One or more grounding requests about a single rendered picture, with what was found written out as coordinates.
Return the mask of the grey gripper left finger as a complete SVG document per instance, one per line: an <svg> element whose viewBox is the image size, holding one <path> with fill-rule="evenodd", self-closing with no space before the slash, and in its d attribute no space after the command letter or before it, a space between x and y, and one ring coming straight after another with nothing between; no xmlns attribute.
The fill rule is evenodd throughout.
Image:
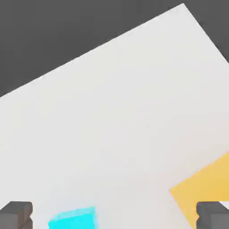
<svg viewBox="0 0 229 229"><path fill-rule="evenodd" d="M31 202L10 201L0 210L0 229L33 229Z"/></svg>

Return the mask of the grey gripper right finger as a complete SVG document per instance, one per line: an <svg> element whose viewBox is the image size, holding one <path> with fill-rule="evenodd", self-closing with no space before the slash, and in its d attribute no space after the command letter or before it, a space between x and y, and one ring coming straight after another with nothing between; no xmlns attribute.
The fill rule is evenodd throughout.
<svg viewBox="0 0 229 229"><path fill-rule="evenodd" d="M196 229L229 229L229 209L220 202L198 202Z"/></svg>

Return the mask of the small cyan cube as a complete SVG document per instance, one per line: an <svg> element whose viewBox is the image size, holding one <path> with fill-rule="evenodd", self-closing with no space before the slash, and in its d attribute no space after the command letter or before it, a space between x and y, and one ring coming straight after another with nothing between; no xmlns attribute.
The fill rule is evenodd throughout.
<svg viewBox="0 0 229 229"><path fill-rule="evenodd" d="M95 207L58 213L48 222L49 229L97 229Z"/></svg>

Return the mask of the large yellow box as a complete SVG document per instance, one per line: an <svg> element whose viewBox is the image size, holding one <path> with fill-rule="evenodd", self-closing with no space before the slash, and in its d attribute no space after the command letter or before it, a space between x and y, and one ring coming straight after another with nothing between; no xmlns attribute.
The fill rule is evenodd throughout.
<svg viewBox="0 0 229 229"><path fill-rule="evenodd" d="M229 152L170 189L192 229L196 229L196 205L202 201L229 202Z"/></svg>

